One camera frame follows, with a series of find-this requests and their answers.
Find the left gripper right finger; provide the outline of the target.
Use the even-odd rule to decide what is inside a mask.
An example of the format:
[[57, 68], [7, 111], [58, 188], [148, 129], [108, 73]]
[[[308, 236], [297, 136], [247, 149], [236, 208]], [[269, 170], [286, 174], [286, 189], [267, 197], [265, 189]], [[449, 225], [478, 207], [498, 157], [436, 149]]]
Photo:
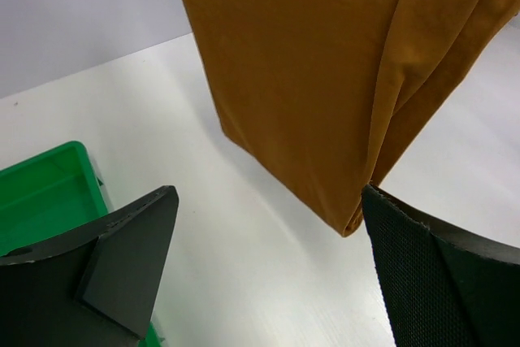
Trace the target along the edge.
[[398, 346], [517, 346], [519, 250], [373, 185], [362, 213]]

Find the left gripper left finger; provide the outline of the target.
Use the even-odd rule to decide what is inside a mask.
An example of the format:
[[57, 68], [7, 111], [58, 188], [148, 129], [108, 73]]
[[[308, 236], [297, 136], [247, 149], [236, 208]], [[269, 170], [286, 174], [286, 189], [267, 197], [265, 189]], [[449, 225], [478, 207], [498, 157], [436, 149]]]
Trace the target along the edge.
[[148, 332], [179, 197], [168, 185], [1, 257], [3, 346], [137, 346]]

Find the brown trousers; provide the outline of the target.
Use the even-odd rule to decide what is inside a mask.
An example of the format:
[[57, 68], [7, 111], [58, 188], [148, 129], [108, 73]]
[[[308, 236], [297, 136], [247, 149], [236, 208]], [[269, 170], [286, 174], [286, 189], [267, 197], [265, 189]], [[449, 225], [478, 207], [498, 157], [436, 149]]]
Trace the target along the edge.
[[182, 0], [225, 135], [341, 236], [519, 0]]

